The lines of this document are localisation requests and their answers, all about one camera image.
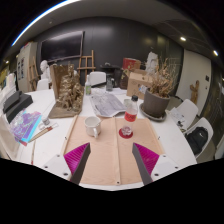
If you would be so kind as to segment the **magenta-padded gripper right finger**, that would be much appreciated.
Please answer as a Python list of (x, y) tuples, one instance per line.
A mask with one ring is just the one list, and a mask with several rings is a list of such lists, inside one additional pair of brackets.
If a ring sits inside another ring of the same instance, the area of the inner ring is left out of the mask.
[(148, 185), (180, 169), (179, 165), (166, 154), (159, 155), (140, 144), (133, 144), (132, 153), (144, 185)]

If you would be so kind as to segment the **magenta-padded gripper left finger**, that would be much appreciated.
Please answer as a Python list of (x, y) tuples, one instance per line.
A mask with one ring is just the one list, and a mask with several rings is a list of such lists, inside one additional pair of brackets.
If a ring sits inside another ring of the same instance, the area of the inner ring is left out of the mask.
[(42, 169), (78, 185), (90, 153), (90, 144), (85, 143), (65, 155), (55, 155)]

